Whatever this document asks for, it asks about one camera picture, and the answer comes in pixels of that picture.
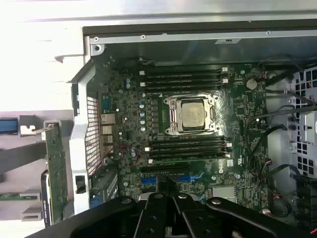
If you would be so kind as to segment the blue expansion slot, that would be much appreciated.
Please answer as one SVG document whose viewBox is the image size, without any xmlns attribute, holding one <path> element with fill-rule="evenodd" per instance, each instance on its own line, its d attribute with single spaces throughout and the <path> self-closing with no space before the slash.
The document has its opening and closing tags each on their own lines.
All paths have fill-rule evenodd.
<svg viewBox="0 0 317 238">
<path fill-rule="evenodd" d="M 204 172 L 200 173 L 199 175 L 160 175 L 155 177 L 146 177 L 141 178 L 141 184 L 155 185 L 159 181 L 166 181 L 167 178 L 178 183 L 195 182 L 196 180 L 201 179 L 203 175 Z"/>
</svg>

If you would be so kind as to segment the silver chipset heatsink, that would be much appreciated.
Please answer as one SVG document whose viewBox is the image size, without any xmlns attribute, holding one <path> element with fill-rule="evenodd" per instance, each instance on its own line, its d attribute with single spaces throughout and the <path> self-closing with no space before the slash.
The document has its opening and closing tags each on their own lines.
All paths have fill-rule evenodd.
<svg viewBox="0 0 317 238">
<path fill-rule="evenodd" d="M 213 186 L 212 187 L 213 197 L 221 197 L 225 199 L 233 199 L 235 195 L 235 186 L 223 185 L 223 186 Z"/>
</svg>

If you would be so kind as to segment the black long expansion slot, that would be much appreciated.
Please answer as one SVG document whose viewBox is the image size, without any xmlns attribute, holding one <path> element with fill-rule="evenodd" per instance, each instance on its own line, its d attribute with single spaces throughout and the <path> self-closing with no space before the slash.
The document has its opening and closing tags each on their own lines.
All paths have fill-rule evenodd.
<svg viewBox="0 0 317 238">
<path fill-rule="evenodd" d="M 154 167 L 142 167 L 141 173 L 144 174 L 177 174 L 188 172 L 188 166 L 154 166 Z"/>
</svg>

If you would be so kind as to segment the black RAM slot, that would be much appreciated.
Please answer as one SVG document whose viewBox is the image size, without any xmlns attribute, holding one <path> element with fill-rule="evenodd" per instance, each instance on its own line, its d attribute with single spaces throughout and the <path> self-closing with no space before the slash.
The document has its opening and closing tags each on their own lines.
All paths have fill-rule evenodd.
<svg viewBox="0 0 317 238">
<path fill-rule="evenodd" d="M 196 91 L 212 91 L 222 89 L 223 85 L 192 85 L 192 86 L 157 86 L 157 87 L 140 87 L 140 90 L 147 93 L 158 93 L 158 92 L 196 92 Z"/>
<path fill-rule="evenodd" d="M 204 138 L 176 138 L 176 139 L 170 139 L 170 140 L 156 140 L 151 141 L 149 144 L 164 144 L 164 143 L 190 143 L 190 142 L 196 142 L 196 141 L 230 141 L 230 137 L 224 137 L 224 136 L 216 136 L 216 137 L 204 137 Z"/>
<path fill-rule="evenodd" d="M 223 72 L 192 72 L 192 73 L 178 73 L 178 74 L 153 74 L 153 75 L 143 75 L 143 77 L 146 78 L 177 78 L 177 77 L 221 77 L 221 76 L 227 76 L 228 73 Z"/>
<path fill-rule="evenodd" d="M 226 150 L 203 150 L 203 151 L 178 151 L 178 152 L 155 152 L 150 153 L 151 158 L 172 158 L 172 157 L 191 157 L 191 156 L 207 156 L 207 155 L 225 155 L 229 153 Z"/>
<path fill-rule="evenodd" d="M 210 71 L 210 70 L 220 70 L 228 71 L 228 65 L 178 65 L 178 66 L 155 66 L 155 67 L 146 67 L 139 69 L 139 74 L 144 74 L 148 72 L 190 72 L 190 71 Z"/>
<path fill-rule="evenodd" d="M 164 83 L 199 83 L 199 82 L 203 82 L 203 83 L 228 83 L 229 78 L 225 77 L 225 78 L 220 78 L 220 79 L 216 79 L 216 78 L 212 78 L 212 79 L 194 79 L 194 78 L 187 78 L 187 79 L 158 79 L 158 80 L 149 80 L 149 81 L 141 81 L 140 85 L 141 86 L 146 86 L 146 85 L 150 85 L 150 84 L 164 84 Z"/>
<path fill-rule="evenodd" d="M 150 151 L 164 151 L 164 150 L 189 150 L 189 149 L 218 149 L 232 147 L 232 143 L 216 143 L 216 144 L 202 144 L 202 145 L 184 145 L 184 146 L 168 146 L 168 147 L 145 147 L 145 152 Z"/>
<path fill-rule="evenodd" d="M 148 159 L 148 164 L 170 164 L 170 163 L 185 163 L 196 161 L 209 161 L 209 160 L 221 160 L 231 159 L 230 157 L 188 157 L 188 158 L 169 158 L 169 159 Z"/>
</svg>

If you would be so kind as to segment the green motherboard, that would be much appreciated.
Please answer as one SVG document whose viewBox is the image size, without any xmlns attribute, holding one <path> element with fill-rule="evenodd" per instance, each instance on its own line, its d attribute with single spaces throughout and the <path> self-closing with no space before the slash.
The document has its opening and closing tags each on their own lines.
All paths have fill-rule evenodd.
<svg viewBox="0 0 317 238">
<path fill-rule="evenodd" d="M 104 157 L 118 192 L 138 199 L 167 179 L 200 202 L 223 197 L 260 211 L 268 160 L 265 75 L 255 64 L 156 66 L 96 57 Z"/>
</svg>

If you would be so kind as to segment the silver CPU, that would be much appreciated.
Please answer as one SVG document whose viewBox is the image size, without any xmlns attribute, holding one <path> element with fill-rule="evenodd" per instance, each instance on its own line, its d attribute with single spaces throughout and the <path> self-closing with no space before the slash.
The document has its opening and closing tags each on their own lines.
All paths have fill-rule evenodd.
<svg viewBox="0 0 317 238">
<path fill-rule="evenodd" d="M 204 129 L 206 112 L 203 100 L 185 100 L 182 104 L 181 118 L 184 130 Z"/>
</svg>

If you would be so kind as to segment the metal CPU socket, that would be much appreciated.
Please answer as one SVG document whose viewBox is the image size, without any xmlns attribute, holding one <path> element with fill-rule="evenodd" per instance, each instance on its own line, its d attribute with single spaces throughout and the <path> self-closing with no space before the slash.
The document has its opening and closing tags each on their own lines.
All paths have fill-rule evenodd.
<svg viewBox="0 0 317 238">
<path fill-rule="evenodd" d="M 184 130 L 182 127 L 182 104 L 185 100 L 203 100 L 206 112 L 205 128 L 201 130 Z M 218 96 L 211 93 L 173 95 L 164 99 L 169 106 L 169 127 L 164 131 L 171 136 L 214 134 L 220 130 L 216 124 L 215 103 Z"/>
</svg>

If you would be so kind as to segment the black plastic shroud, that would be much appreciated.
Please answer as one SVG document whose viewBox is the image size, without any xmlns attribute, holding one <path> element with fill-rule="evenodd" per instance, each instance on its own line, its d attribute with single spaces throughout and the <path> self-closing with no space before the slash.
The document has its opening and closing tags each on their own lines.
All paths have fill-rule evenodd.
<svg viewBox="0 0 317 238">
<path fill-rule="evenodd" d="M 317 178 L 295 175 L 296 218 L 299 226 L 308 230 L 317 228 Z"/>
</svg>

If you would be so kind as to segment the blue rear port block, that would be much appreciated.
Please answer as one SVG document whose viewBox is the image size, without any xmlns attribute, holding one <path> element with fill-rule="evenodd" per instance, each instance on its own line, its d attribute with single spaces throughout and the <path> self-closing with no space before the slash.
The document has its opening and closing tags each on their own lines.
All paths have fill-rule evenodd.
<svg viewBox="0 0 317 238">
<path fill-rule="evenodd" d="M 108 112 L 111 110 L 111 97 L 105 94 L 101 95 L 101 110 Z"/>
</svg>

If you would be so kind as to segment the metal disk bay cage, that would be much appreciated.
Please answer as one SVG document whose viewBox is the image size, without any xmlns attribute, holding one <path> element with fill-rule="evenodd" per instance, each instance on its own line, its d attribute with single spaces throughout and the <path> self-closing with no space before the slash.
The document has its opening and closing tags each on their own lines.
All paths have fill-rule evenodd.
<svg viewBox="0 0 317 238">
<path fill-rule="evenodd" d="M 293 77 L 267 87 L 267 110 L 299 109 L 307 103 L 290 93 L 317 103 L 317 66 L 296 72 Z M 272 167 L 291 164 L 305 176 L 317 179 L 317 111 L 273 116 L 269 124 L 283 124 L 268 136 L 268 156 Z"/>
</svg>

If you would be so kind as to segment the black open PC case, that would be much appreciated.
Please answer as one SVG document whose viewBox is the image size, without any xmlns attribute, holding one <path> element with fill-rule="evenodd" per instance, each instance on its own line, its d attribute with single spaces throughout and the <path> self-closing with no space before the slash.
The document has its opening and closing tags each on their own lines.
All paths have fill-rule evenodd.
<svg viewBox="0 0 317 238">
<path fill-rule="evenodd" d="M 84 36 L 89 61 L 71 81 L 74 126 L 69 149 L 75 215 L 124 196 L 118 192 L 116 165 L 103 155 L 101 81 L 96 79 L 96 57 L 108 57 L 111 63 L 137 58 L 156 66 L 252 63 L 265 75 L 265 102 L 267 87 L 293 77 L 296 72 L 317 66 L 317 20 L 308 26 L 292 20 L 274 20 L 86 27 Z M 290 95 L 304 101 L 307 106 L 270 112 L 266 105 L 266 112 L 256 117 L 266 120 L 264 138 L 267 143 L 270 134 L 287 129 L 283 124 L 271 126 L 271 117 L 317 111 L 315 101 L 293 93 Z M 310 238 L 317 238 L 317 228 L 308 230 L 299 226 L 296 218 L 297 186 L 294 176 L 303 174 L 291 164 L 273 168 L 269 156 L 263 168 L 261 181 L 268 190 L 268 206 L 260 211 L 252 210 L 299 228 L 309 233 Z M 134 200 L 144 200 L 147 193 Z M 196 195 L 181 192 L 170 179 L 160 183 L 158 191 L 153 193 L 161 193 L 168 198 L 164 238 L 192 238 L 185 222 L 180 219 L 173 197 L 185 193 L 199 205 L 204 205 L 212 197 L 200 202 Z"/>
</svg>

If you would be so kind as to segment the blue disk caddy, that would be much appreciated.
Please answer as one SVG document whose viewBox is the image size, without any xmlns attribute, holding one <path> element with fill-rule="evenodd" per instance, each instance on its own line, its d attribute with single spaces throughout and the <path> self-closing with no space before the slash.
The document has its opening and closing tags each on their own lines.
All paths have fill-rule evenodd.
<svg viewBox="0 0 317 238">
<path fill-rule="evenodd" d="M 7 118 L 0 119 L 0 134 L 16 134 L 18 133 L 18 119 Z"/>
</svg>

